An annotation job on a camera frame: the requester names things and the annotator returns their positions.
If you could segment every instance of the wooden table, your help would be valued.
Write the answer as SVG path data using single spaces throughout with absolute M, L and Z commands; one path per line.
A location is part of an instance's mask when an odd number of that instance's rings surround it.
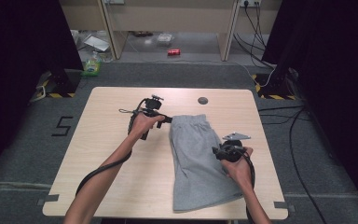
M 160 113 L 168 116 L 206 114 L 219 136 L 232 132 L 250 135 L 252 138 L 242 143 L 255 150 L 252 155 L 255 192 L 271 219 L 287 218 L 286 209 L 274 206 L 274 202 L 284 202 L 284 198 L 250 91 L 117 87 L 92 91 L 49 193 L 59 194 L 59 199 L 45 203 L 46 216 L 64 216 L 83 177 L 96 169 L 126 137 L 131 114 L 118 110 L 133 110 L 151 94 L 165 99 Z M 208 98 L 208 104 L 199 104 L 200 97 Z M 138 141 L 95 216 L 246 219 L 244 199 L 190 212 L 173 212 L 174 171 L 169 129 L 170 124 L 164 123 L 161 129 L 150 130 L 146 141 Z

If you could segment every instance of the wall socket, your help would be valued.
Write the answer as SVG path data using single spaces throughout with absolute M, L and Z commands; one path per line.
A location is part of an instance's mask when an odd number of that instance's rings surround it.
M 246 0 L 240 0 L 240 7 L 245 7 L 245 1 Z M 258 5 L 261 5 L 261 0 L 247 0 L 248 1 L 248 7 L 256 7 L 255 3 L 258 3 Z

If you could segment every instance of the black curtain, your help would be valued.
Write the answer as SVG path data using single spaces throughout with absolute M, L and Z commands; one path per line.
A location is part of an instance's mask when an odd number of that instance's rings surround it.
M 297 70 L 308 106 L 358 188 L 358 4 L 283 0 L 263 60 Z
M 47 71 L 65 74 L 64 68 L 82 63 L 59 1 L 0 0 L 0 154 L 38 79 Z

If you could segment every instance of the soda can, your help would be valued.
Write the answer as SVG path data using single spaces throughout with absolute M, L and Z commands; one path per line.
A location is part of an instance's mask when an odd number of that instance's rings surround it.
M 180 55 L 180 50 L 179 49 L 169 49 L 168 56 L 172 56 L 172 55 Z

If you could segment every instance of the folded clothing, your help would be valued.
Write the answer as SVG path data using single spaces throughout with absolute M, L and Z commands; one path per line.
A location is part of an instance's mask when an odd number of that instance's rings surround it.
M 170 141 L 175 182 L 173 210 L 187 211 L 227 203 L 241 197 L 237 184 L 212 152 L 220 139 L 205 115 L 174 116 Z

